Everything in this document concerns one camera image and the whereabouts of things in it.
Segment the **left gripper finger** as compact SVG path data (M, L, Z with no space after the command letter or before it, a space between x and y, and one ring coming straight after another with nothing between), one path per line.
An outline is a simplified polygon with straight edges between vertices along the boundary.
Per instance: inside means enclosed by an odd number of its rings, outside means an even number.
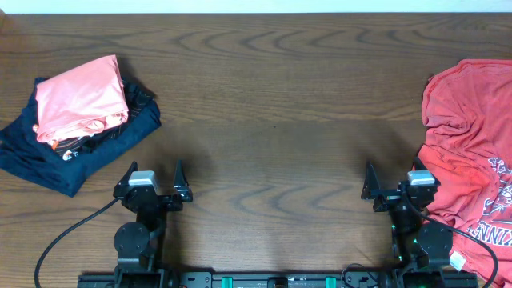
M182 202L192 202L193 192L190 188L182 165L182 160L177 160L174 173L174 189Z
M128 168L127 172L125 172L125 174L122 176L122 178L118 181L118 183L116 184L114 189L115 190L120 190L124 186L128 186L129 185L129 180L130 180L130 177L131 177L132 173L137 171L137 170L138 170L138 164L136 163L136 161L133 161L130 164L130 167Z

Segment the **red printed soccer t-shirt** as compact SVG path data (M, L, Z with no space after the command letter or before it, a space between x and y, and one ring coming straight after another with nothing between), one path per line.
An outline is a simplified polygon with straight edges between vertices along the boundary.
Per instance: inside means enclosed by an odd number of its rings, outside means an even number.
M451 263L511 285L511 62L466 59L433 76L422 100L418 156L441 185L430 217L456 234Z

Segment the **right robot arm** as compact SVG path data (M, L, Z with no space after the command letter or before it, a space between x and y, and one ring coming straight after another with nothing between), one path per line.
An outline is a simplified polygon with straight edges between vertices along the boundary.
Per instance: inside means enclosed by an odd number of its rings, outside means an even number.
M442 268L449 264L453 234L441 224L425 220L422 209L434 200L440 181L419 159L417 170L394 189L381 187L374 166L366 164L361 198L372 200L375 212L391 218L394 268L380 272L378 287L448 287Z

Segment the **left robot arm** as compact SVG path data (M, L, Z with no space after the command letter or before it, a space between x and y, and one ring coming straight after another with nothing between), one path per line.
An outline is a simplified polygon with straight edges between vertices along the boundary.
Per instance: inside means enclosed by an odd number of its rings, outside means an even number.
M114 187L113 196L136 220L122 225L114 236L118 252L114 269L114 288L170 288L179 286L178 273L161 262L169 212L183 209L185 202L193 201L193 193L186 180L182 161L174 172L174 192L158 194L155 172L141 171L133 162Z

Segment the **folded black orange shirt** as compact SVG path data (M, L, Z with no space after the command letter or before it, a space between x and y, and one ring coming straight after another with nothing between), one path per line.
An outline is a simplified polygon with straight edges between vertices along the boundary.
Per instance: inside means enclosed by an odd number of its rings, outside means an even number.
M154 104L154 96L142 89L138 84L129 82L127 78L122 78L122 85L126 104L129 108L128 118L125 123L120 126L104 130L101 133L77 138L68 138L60 141L50 140L46 144L62 160L68 162L73 158L77 158L80 154L93 152L106 140L118 138L136 119L136 117L142 115L142 112L149 106L149 104Z

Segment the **folded salmon pink shirt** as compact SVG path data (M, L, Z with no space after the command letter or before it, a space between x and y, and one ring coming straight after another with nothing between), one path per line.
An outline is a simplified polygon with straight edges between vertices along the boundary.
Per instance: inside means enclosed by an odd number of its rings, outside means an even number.
M91 136L127 122L129 108L115 55L36 85L39 142Z

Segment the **folded navy blue shirt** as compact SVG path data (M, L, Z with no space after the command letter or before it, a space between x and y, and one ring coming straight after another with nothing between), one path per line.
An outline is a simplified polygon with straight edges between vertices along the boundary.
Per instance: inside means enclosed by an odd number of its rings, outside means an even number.
M35 94L29 97L21 114L1 130L1 168L14 176L73 197L89 176L110 164L161 126L156 101L116 139L104 141L91 153L62 160L46 144L36 140Z

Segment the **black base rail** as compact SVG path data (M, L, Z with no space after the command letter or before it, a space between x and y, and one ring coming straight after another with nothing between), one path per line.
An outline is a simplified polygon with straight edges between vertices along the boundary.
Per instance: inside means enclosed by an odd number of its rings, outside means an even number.
M161 287L161 288L345 288L345 287L449 287L478 288L475 274L459 272L408 273L397 280L383 272L349 270L342 274L216 274L189 272L164 278L156 274L115 277L85 274L78 288Z

